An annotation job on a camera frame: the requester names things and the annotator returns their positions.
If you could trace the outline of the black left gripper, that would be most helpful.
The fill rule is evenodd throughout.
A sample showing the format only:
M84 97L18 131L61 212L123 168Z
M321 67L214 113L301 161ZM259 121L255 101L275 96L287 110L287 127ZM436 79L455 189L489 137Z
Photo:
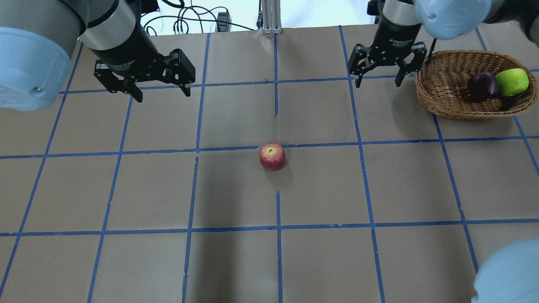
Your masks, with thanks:
M93 50L98 57L94 77L110 93L129 94L138 103L143 93L139 82L160 81L179 86L186 97L196 81L196 68L183 50L173 49L163 55L141 28L133 30L127 40L115 48Z

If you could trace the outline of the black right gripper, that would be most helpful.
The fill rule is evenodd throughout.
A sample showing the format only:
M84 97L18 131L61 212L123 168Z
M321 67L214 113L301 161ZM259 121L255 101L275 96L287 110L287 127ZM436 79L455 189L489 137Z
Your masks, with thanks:
M421 24L400 25L380 19L371 46L356 44L348 60L348 72L355 76L355 86L360 88L363 76L379 66L398 66L395 84L400 88L405 77L418 72L426 58L424 42L416 42Z

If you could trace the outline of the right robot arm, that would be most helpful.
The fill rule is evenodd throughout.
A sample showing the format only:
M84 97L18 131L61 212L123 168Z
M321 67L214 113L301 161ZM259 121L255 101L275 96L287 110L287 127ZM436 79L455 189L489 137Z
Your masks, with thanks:
M438 40L454 40L480 24L516 21L538 43L537 0L370 0L366 12L379 20L371 46L356 44L348 72L359 88L364 75L380 66L398 66L395 83L430 64Z

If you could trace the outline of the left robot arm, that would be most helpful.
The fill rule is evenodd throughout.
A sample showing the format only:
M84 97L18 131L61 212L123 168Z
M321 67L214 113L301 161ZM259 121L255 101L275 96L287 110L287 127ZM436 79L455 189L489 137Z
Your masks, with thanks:
M78 40L97 56L93 75L108 92L142 102L137 84L160 81L190 96L194 65L181 49L160 54L142 26L142 14L157 9L155 0L2 0L0 107L50 107Z

